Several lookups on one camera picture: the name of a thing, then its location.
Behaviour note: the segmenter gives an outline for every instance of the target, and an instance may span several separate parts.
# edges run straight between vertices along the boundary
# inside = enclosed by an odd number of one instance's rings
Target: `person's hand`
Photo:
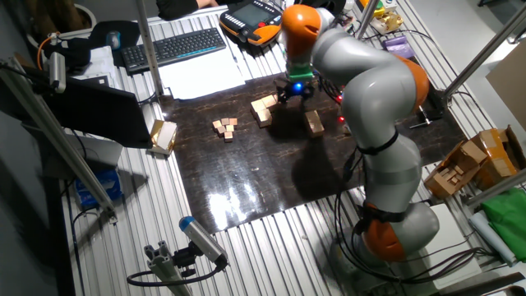
[[[215,0],[197,0],[197,6],[202,9],[203,7],[216,7],[219,4]]]

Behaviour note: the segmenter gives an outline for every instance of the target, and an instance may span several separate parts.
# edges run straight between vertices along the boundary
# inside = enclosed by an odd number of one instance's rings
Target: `robotic arm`
[[[439,229],[429,207],[409,203],[420,183],[421,158],[416,144],[395,128],[395,120],[423,103],[429,82],[417,64],[367,46],[342,28],[330,28],[333,19],[324,8],[293,5],[284,11],[287,70],[295,73],[311,65],[345,86],[342,114],[366,173],[366,200],[356,226],[361,235],[353,243],[366,264],[402,261]]]

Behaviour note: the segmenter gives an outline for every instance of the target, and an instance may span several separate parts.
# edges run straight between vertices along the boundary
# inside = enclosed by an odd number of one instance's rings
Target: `white paper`
[[[101,73],[109,73],[109,76],[113,80],[113,85],[111,87],[119,90],[122,89],[118,83],[117,75],[115,73],[115,66],[113,65],[112,48],[109,46],[91,49],[90,65],[86,68],[81,76],[78,76],[78,78],[86,79],[87,77],[97,76]]]
[[[159,72],[174,99],[195,99],[245,84],[229,49],[176,62]]]

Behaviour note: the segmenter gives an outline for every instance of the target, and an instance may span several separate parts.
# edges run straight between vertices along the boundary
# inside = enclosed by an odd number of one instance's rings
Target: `black keyboard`
[[[226,47],[221,35],[215,28],[198,30],[154,42],[155,56],[159,67],[212,53]],[[126,64],[128,75],[150,70],[144,45],[123,49],[122,58]]]

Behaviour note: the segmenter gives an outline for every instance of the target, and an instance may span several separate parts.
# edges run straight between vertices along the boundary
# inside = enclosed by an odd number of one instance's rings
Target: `black work surface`
[[[335,194],[345,160],[355,147],[338,123],[339,106],[316,92],[306,109],[316,109],[325,127],[311,139],[300,100],[272,113],[272,125],[260,129],[251,102],[275,93],[270,76],[199,99],[161,101],[165,119],[178,124],[174,154],[192,215],[210,232],[230,228],[294,206]],[[237,118],[233,142],[225,143],[212,122]],[[409,129],[416,114],[397,123],[400,134],[415,141],[422,163],[442,160],[464,134],[453,117],[428,127]],[[356,173],[348,188],[358,185]]]

